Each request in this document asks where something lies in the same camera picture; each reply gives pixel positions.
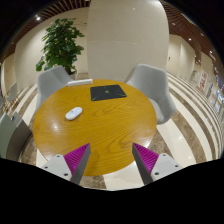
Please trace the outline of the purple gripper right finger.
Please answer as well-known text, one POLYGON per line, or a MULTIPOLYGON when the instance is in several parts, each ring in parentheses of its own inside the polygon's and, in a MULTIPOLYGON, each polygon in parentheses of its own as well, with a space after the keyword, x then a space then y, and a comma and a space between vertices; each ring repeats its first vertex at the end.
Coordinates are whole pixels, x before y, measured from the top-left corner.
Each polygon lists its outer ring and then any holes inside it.
POLYGON ((182 169, 167 153, 157 154, 137 143, 132 144, 132 154, 145 185, 182 169))

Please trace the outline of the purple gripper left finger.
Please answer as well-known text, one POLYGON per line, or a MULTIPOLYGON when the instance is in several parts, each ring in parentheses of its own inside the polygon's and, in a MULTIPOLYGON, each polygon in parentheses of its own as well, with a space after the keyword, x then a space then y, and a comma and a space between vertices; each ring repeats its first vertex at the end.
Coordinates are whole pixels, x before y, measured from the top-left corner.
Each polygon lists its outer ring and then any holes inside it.
POLYGON ((42 169, 78 185, 90 154, 90 144, 85 144, 66 155, 56 154, 42 166, 42 169))

